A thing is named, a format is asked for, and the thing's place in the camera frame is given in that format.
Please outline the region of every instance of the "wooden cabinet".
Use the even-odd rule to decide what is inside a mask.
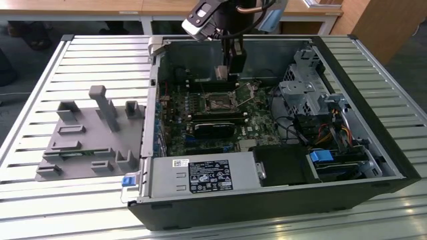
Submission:
[[[332,35],[353,34],[384,65],[427,15],[427,0],[344,0]]]

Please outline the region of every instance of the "motherboard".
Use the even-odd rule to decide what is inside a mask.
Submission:
[[[197,79],[165,84],[157,111],[165,155],[247,152],[255,146],[279,145],[268,108],[271,90],[244,80],[233,84]]]

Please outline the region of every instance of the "metal bracket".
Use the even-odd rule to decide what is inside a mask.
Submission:
[[[164,45],[168,45],[171,42],[164,44],[161,36],[152,36],[148,39],[148,54],[150,57],[157,56],[165,51]]]

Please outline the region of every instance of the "barcode sticker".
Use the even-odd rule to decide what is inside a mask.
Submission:
[[[137,11],[118,11],[118,14],[138,14]]]
[[[189,159],[173,159],[172,161],[172,167],[188,167]]]

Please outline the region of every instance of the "wooden desk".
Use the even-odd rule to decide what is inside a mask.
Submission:
[[[344,0],[331,34],[353,34],[384,65],[427,15],[427,0]]]
[[[199,0],[142,0],[141,24],[144,34],[152,35],[152,21],[183,21]],[[308,8],[303,0],[288,0],[281,22],[323,22],[320,35],[328,35],[340,9]]]
[[[21,21],[138,20],[142,0],[0,0],[0,18]]]

